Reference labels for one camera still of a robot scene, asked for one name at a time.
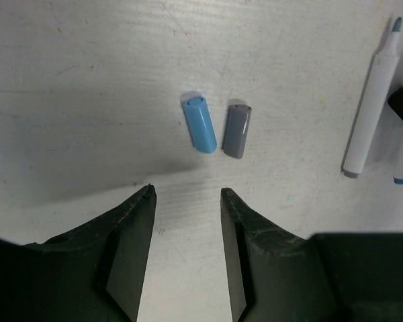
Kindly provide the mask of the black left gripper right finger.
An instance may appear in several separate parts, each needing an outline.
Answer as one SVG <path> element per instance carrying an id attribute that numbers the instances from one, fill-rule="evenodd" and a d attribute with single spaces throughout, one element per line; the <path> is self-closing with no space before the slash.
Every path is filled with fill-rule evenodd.
<path id="1" fill-rule="evenodd" d="M 230 188 L 220 213 L 234 321 L 403 321 L 403 233 L 302 239 Z"/>

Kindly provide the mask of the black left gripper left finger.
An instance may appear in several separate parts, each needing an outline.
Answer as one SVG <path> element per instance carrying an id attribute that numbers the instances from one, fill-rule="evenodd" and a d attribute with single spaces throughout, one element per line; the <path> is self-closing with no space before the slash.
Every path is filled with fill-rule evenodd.
<path id="1" fill-rule="evenodd" d="M 0 321 L 135 321 L 155 211 L 146 185 L 42 244 L 0 239 Z"/>

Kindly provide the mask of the grey white marker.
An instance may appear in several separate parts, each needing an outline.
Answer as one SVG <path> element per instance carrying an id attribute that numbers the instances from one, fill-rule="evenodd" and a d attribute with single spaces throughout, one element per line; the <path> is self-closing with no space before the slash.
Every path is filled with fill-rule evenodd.
<path id="1" fill-rule="evenodd" d="M 343 174 L 357 178 L 365 161 L 379 122 L 387 94 L 399 62 L 397 51 L 403 19 L 397 17 L 384 45 L 374 55 L 349 146 L 343 162 Z"/>

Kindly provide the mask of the light blue pen cap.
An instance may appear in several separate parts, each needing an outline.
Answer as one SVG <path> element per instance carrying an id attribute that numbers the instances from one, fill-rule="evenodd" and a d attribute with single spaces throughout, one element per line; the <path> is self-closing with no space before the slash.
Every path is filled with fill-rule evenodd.
<path id="1" fill-rule="evenodd" d="M 206 98 L 200 92 L 188 91 L 180 102 L 193 147 L 204 154 L 215 152 L 217 140 Z"/>

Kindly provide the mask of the grey pen cap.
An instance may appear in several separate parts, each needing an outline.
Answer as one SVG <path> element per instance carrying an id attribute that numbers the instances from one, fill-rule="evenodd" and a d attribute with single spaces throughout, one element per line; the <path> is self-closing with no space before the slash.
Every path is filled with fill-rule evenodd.
<path id="1" fill-rule="evenodd" d="M 241 159 L 247 141 L 252 108 L 241 99 L 228 101 L 221 149 L 231 158 Z"/>

